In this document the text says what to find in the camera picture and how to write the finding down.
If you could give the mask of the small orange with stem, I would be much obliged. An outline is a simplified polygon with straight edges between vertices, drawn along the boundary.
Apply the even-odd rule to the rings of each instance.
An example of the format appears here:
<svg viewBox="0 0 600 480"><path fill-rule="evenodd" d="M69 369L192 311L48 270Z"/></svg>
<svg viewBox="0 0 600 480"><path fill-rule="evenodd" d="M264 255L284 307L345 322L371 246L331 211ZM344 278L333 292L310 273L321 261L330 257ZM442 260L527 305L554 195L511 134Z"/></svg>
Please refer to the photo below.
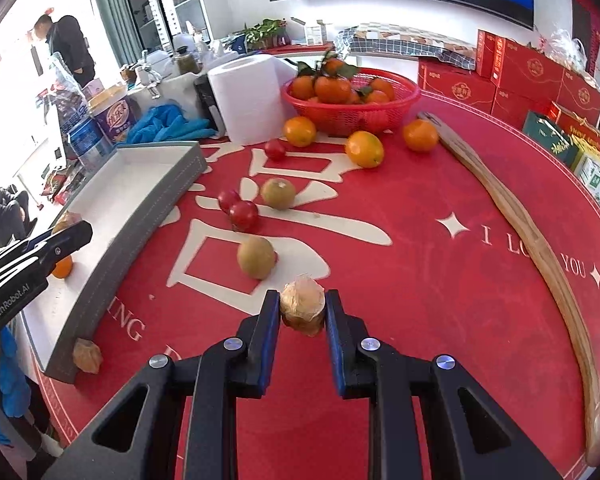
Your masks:
<svg viewBox="0 0 600 480"><path fill-rule="evenodd" d="M71 256L67 256L62 258L58 263L55 264L52 275L55 278L59 278L60 280L64 280L68 278L73 269L73 260Z"/></svg>

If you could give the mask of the brown walnut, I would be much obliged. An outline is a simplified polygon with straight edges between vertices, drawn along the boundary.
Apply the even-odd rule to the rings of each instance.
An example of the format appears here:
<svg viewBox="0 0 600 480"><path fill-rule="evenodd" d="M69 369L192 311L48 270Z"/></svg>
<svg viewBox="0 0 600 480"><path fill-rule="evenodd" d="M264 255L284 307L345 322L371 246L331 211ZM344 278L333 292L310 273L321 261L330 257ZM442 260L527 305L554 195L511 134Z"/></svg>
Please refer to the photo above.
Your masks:
<svg viewBox="0 0 600 480"><path fill-rule="evenodd" d="M59 220L57 220L53 226L52 233L58 233L65 229L68 229L69 226L74 226L82 220L80 214L76 212L66 211Z"/></svg>

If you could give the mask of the pale walnut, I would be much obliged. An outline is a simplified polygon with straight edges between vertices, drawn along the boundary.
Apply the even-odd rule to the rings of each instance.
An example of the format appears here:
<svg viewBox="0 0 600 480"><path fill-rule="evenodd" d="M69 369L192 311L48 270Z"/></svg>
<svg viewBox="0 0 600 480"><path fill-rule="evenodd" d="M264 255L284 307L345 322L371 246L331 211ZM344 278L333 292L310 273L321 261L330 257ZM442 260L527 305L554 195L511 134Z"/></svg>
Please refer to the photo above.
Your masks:
<svg viewBox="0 0 600 480"><path fill-rule="evenodd" d="M324 288L307 275L287 284L279 295L279 311L285 325L309 337L322 330L325 304Z"/></svg>

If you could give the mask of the seated person in dark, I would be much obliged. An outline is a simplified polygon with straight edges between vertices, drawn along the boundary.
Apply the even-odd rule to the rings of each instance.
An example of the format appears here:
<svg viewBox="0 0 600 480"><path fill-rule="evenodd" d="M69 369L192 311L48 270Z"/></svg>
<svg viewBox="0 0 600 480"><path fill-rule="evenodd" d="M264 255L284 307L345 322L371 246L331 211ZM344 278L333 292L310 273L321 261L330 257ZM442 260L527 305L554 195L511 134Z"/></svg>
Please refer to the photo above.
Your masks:
<svg viewBox="0 0 600 480"><path fill-rule="evenodd" d="M19 242L28 238L38 222L30 217L29 194L18 191L13 185L0 186L0 248L12 240Z"/></svg>

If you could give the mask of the walnut beside tray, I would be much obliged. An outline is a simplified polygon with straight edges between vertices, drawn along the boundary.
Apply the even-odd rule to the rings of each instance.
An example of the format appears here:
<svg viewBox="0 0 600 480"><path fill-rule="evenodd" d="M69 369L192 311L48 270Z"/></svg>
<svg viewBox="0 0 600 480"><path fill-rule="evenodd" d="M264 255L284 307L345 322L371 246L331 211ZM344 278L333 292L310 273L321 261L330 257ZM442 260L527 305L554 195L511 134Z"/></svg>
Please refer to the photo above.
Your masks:
<svg viewBox="0 0 600 480"><path fill-rule="evenodd" d="M93 341L78 338L72 350L72 360L81 372L97 375L102 365L102 352Z"/></svg>

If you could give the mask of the grey white tray box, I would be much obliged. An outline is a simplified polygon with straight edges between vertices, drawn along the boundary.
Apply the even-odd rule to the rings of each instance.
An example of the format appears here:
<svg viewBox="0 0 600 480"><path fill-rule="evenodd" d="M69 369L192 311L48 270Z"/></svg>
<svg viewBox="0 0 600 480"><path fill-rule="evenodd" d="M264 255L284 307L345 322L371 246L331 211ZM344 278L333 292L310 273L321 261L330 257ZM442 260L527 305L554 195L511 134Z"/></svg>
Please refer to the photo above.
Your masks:
<svg viewBox="0 0 600 480"><path fill-rule="evenodd" d="M65 210L92 226L92 239L72 254L69 277L51 278L22 311L44 375L74 382L76 340L92 338L135 258L206 169L195 141L125 145L68 200Z"/></svg>

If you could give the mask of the long wooden back scratcher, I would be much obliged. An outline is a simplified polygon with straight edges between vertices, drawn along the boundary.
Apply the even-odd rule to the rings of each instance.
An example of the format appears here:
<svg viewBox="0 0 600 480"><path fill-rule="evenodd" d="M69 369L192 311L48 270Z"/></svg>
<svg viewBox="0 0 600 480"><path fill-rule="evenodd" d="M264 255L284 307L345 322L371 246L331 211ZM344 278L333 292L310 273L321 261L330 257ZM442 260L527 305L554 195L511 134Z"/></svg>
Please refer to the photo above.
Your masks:
<svg viewBox="0 0 600 480"><path fill-rule="evenodd" d="M541 230L517 196L486 166L477 152L445 122L429 112L417 117L437 129L442 144L482 184L498 211L524 243L529 257L552 294L565 323L571 347L580 370L585 432L585 460L600 465L600 373L590 333L562 265Z"/></svg>

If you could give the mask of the purple instant noodle cup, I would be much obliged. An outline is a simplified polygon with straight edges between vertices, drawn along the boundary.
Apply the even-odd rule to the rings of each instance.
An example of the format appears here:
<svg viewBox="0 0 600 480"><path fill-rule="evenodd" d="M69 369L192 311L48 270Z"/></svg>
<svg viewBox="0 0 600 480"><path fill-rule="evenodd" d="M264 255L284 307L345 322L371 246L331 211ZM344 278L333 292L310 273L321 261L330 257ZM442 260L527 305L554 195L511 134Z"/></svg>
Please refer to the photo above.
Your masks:
<svg viewBox="0 0 600 480"><path fill-rule="evenodd" d="M114 84L99 92L88 101L91 118L98 123L102 133L112 144L125 141L136 123L128 86L124 82Z"/></svg>

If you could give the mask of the brown kiwi lower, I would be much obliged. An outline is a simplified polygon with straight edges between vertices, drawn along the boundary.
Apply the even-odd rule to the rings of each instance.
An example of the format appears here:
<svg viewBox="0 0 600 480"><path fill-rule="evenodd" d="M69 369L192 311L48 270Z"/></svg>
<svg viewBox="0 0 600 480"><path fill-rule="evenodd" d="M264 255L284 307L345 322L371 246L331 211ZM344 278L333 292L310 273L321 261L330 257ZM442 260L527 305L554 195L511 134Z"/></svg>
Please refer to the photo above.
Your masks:
<svg viewBox="0 0 600 480"><path fill-rule="evenodd" d="M264 237L250 236L239 244L237 262L243 274L254 280L264 280L276 265L272 244Z"/></svg>

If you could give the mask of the brown kiwi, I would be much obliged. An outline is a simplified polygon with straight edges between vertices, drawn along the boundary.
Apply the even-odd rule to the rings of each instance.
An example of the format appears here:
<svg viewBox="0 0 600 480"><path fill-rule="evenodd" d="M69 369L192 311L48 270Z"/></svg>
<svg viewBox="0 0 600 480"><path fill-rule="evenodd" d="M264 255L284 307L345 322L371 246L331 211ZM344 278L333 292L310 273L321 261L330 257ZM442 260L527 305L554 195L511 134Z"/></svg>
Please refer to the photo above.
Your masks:
<svg viewBox="0 0 600 480"><path fill-rule="evenodd" d="M250 236L239 244L237 262L243 274L254 280L264 280L276 265L272 244L264 237Z"/></svg>
<svg viewBox="0 0 600 480"><path fill-rule="evenodd" d="M294 204L297 191L294 185L283 178L271 178L260 187L262 202L276 210L289 209Z"/></svg>

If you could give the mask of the blue rubber gloves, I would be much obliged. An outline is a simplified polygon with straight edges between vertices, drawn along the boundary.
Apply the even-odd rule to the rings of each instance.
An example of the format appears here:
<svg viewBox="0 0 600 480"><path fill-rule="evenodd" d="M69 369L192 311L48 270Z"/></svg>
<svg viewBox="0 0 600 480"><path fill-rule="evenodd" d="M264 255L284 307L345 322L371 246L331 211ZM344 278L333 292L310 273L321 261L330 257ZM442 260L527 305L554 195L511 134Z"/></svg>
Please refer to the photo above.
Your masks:
<svg viewBox="0 0 600 480"><path fill-rule="evenodd" d="M129 130L125 144L199 141L212 138L216 131L206 118L186 119L181 107L163 104L151 107Z"/></svg>

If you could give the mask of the red cherry tomato left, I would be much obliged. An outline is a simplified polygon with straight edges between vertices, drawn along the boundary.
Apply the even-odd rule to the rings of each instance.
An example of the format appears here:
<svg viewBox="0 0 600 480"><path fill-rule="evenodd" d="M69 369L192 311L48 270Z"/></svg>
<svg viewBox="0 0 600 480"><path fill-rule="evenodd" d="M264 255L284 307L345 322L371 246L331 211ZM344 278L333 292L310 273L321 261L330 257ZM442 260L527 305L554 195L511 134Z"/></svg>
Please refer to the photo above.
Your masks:
<svg viewBox="0 0 600 480"><path fill-rule="evenodd" d="M219 207L224 214L229 214L230 208L242 200L239 193L235 190L224 190L219 192L216 199L218 200Z"/></svg>

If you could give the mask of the red round table mat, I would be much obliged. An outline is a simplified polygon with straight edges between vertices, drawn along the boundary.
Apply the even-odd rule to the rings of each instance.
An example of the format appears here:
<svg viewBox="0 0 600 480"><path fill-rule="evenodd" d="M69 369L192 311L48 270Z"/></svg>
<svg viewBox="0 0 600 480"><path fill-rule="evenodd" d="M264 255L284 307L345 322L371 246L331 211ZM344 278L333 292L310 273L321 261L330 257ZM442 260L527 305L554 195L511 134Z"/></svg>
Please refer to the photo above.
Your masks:
<svg viewBox="0 0 600 480"><path fill-rule="evenodd" d="M554 157L495 119L425 94L440 117L518 197L550 242L584 317L600 374L600 208ZM443 146L409 150L385 134L384 162L350 164L342 141L291 148L212 143L210 170L136 258L94 335L104 362L73 385L38 373L61 439L71 442L156 353L186 359L234 335L269 288L297 276L338 289L370 336L408 356L447 353L516 420L566 479L593 479L583 458L581 376L562 316L516 232ZM269 210L253 187L291 181L300 204ZM279 262L268 281L239 270L242 233L216 206L235 190L260 209ZM270 388L237 403L239 479L366 479L365 400L339 399L325 333L282 326Z"/></svg>

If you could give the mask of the red cherry tomato with stem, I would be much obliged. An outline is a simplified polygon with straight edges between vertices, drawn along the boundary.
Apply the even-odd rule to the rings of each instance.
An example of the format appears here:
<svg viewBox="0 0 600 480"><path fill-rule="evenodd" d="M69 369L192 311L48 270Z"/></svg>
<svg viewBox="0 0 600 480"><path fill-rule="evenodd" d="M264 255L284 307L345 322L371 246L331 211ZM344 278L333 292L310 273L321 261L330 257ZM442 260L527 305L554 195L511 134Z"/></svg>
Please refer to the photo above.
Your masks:
<svg viewBox="0 0 600 480"><path fill-rule="evenodd" d="M236 231L254 232L260 222L257 205L250 200L240 200L230 207L230 223Z"/></svg>

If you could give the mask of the standing man in black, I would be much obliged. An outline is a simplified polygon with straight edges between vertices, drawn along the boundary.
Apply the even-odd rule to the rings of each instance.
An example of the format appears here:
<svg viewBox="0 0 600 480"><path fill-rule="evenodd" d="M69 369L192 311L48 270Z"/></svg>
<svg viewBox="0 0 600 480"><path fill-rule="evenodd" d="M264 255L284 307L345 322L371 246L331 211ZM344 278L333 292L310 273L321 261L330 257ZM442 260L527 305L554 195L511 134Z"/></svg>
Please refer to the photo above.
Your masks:
<svg viewBox="0 0 600 480"><path fill-rule="evenodd" d="M48 14L41 15L33 27L35 36L44 40L50 54L59 53L70 74L81 88L95 78L95 62L88 50L78 20L65 15L54 22Z"/></svg>

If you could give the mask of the brown kiwi upper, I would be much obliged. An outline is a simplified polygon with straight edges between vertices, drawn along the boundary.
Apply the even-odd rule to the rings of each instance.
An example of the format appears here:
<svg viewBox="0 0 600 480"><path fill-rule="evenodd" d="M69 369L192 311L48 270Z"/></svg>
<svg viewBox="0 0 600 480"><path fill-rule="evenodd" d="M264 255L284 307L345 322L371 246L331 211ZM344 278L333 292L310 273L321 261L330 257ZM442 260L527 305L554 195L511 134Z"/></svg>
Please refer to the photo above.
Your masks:
<svg viewBox="0 0 600 480"><path fill-rule="evenodd" d="M289 209L294 204L297 191L294 185L283 178L271 178L260 187L262 202L276 210Z"/></svg>

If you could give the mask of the red cherry tomato far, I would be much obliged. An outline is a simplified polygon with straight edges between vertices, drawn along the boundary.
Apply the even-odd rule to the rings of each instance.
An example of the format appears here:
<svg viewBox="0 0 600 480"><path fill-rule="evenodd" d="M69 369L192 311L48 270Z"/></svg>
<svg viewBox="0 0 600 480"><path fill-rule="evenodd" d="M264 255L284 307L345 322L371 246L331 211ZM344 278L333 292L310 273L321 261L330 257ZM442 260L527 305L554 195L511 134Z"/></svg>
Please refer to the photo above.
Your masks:
<svg viewBox="0 0 600 480"><path fill-rule="evenodd" d="M282 141L278 139L269 140L265 143L264 152L266 157L273 162L280 162L284 160L287 154L287 150Z"/></svg>

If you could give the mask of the white paper towel roll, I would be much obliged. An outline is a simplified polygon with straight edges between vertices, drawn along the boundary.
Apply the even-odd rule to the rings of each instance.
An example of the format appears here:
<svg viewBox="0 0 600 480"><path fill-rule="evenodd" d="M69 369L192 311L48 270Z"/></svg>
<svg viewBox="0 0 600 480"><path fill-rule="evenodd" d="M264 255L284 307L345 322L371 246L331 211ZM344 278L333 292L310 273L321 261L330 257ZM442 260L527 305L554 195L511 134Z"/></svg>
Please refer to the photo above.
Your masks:
<svg viewBox="0 0 600 480"><path fill-rule="evenodd" d="M212 68L210 86L228 138L252 145L277 138L294 114L280 89L296 76L281 58L255 54Z"/></svg>

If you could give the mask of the red plastic fruit basket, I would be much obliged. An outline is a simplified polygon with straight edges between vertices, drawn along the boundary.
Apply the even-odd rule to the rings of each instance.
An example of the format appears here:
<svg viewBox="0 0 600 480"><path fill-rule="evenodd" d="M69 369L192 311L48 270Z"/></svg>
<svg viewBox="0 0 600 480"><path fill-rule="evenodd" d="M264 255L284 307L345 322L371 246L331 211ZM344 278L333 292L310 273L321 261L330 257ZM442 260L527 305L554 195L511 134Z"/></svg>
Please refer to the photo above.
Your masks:
<svg viewBox="0 0 600 480"><path fill-rule="evenodd" d="M419 86L411 79L386 70L361 68L352 79L352 89L361 89L375 78L391 84L394 93L392 101L376 104L303 101L291 94L291 81L283 85L280 93L299 116L311 119L318 131L330 136L348 136L358 130L373 134L399 130L408 112L420 98Z"/></svg>

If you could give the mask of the red gift boxes stack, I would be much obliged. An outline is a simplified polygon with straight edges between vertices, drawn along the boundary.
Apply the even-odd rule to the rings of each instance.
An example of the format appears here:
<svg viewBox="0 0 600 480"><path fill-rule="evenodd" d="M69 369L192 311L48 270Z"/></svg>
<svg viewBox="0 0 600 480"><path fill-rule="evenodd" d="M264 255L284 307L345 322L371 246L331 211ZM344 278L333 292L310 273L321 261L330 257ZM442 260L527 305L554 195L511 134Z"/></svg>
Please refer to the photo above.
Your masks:
<svg viewBox="0 0 600 480"><path fill-rule="evenodd" d="M521 129L530 112L548 116L600 151L600 91L544 53L480 29L476 67L418 62L418 85Z"/></svg>

